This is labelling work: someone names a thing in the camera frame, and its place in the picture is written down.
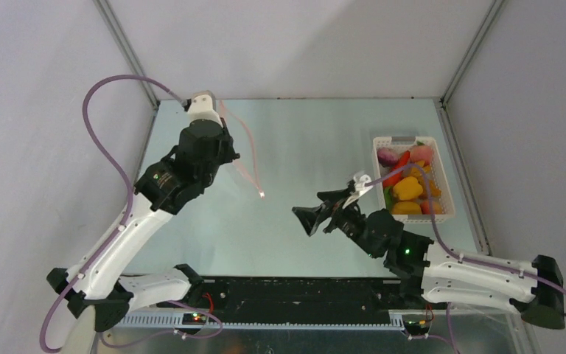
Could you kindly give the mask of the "pink peach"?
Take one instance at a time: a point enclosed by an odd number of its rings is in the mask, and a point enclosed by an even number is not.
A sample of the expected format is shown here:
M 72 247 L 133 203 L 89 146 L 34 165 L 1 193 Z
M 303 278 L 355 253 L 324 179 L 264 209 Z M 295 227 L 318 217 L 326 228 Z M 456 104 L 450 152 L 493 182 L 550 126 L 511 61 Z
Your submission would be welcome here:
M 424 165 L 430 165 L 435 157 L 434 149 L 425 144 L 414 145 L 410 150 L 410 161 L 413 163 L 423 162 Z
M 444 213 L 442 205 L 437 201 L 429 201 L 426 199 L 423 200 L 419 206 L 423 215 L 441 215 Z

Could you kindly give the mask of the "purple onion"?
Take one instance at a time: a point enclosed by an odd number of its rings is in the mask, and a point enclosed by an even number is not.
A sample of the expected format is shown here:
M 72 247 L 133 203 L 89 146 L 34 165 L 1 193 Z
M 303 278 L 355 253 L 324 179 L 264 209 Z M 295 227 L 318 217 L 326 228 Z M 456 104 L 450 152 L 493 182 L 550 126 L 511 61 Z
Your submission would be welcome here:
M 399 162 L 400 155 L 388 147 L 377 149 L 377 161 L 382 167 L 394 167 Z

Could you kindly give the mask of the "white plastic basket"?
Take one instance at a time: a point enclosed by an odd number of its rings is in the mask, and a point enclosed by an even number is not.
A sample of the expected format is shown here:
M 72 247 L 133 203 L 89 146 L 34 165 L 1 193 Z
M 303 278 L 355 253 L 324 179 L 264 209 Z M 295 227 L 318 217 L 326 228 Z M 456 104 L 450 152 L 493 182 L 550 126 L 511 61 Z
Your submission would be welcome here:
M 430 136 L 385 136 L 373 140 L 379 205 L 403 223 L 436 223 L 455 217 L 455 206 L 436 140 Z

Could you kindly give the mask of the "yellow bell pepper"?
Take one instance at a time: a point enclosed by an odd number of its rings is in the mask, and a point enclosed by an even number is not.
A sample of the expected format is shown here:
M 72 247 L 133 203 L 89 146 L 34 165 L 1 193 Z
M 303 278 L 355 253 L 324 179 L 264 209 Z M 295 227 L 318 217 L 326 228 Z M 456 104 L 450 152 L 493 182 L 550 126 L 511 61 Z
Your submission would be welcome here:
M 394 197 L 398 201 L 411 201 L 417 199 L 424 191 L 418 179 L 409 176 L 399 181 L 392 190 Z

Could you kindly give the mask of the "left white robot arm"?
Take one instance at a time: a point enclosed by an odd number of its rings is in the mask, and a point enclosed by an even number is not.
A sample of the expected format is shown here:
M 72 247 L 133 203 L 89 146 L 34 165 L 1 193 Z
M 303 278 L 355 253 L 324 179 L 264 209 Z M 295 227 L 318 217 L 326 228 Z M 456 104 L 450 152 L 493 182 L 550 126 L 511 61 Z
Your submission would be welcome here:
M 213 184 L 220 166 L 239 158 L 233 142 L 224 119 L 191 121 L 170 152 L 137 180 L 113 230 L 77 265 L 49 272 L 48 283 L 65 294 L 75 318 L 92 309 L 94 331 L 101 333 L 149 305 L 200 304 L 204 280 L 187 264 L 163 274 L 124 277 L 123 271 L 164 224 Z

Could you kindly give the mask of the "clear zip top bag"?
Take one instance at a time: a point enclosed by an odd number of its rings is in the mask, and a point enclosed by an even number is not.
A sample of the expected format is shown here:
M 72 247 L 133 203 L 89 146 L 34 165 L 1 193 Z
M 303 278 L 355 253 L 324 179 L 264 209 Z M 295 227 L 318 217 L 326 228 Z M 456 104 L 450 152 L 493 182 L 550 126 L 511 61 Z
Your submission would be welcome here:
M 258 154 L 254 135 L 246 121 L 232 112 L 224 100 L 218 100 L 218 108 L 221 117 L 231 122 L 232 129 L 239 136 L 239 147 L 241 157 L 232 162 L 233 167 L 243 179 L 245 185 L 251 188 L 251 193 L 259 199 L 265 198 L 265 190 L 262 186 L 259 172 Z

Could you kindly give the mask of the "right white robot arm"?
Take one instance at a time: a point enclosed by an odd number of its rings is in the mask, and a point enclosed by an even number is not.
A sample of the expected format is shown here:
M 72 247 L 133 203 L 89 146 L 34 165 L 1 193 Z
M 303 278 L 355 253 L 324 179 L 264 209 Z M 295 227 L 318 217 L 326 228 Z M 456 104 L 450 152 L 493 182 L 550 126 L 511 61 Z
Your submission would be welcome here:
M 295 206 L 293 214 L 308 235 L 323 222 L 325 233 L 342 231 L 369 257 L 400 279 L 399 298 L 408 308 L 423 303 L 462 303 L 520 315 L 533 326 L 565 328 L 562 275 L 555 259 L 539 255 L 531 262 L 445 251 L 438 241 L 408 232 L 387 209 L 364 215 L 346 206 L 348 190 L 318 192 L 321 204 Z

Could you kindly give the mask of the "pink peach top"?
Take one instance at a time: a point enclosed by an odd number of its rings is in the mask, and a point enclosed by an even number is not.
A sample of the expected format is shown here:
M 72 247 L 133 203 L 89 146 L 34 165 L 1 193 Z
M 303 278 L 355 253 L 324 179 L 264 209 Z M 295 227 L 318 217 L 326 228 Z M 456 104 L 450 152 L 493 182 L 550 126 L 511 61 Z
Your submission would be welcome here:
M 424 165 L 430 165 L 435 157 L 434 149 L 425 144 L 414 145 L 410 150 L 410 161 L 413 163 L 423 162 Z

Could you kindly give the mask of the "pink peach bottom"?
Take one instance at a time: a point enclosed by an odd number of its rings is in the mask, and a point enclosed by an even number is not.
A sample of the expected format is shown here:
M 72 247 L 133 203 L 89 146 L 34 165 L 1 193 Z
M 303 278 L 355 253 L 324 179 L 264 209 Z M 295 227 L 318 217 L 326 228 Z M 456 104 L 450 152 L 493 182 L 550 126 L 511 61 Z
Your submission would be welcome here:
M 426 199 L 423 200 L 419 206 L 423 215 L 441 215 L 444 213 L 442 205 L 437 201 L 429 201 Z

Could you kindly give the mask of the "red chili pepper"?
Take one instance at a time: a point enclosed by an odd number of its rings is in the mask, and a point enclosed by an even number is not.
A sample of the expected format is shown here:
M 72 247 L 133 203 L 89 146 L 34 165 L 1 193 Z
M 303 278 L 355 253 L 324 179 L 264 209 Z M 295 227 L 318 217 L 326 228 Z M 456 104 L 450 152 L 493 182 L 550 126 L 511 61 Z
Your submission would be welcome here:
M 382 182 L 382 187 L 387 189 L 395 186 L 401 179 L 405 165 L 410 161 L 410 151 L 406 150 L 399 158 L 398 162 L 393 166 L 388 174 L 388 178 Z

